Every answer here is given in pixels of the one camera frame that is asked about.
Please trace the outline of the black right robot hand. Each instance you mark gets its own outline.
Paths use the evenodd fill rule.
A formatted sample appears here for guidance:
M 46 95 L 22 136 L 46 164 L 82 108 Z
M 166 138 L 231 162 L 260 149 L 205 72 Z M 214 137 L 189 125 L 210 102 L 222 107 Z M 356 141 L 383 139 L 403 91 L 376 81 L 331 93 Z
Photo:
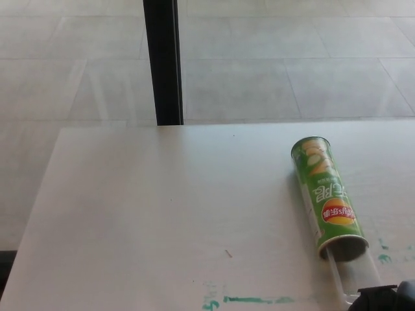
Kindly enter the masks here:
M 414 311 L 414 280 L 397 285 L 375 286 L 358 290 L 360 296 L 348 311 Z

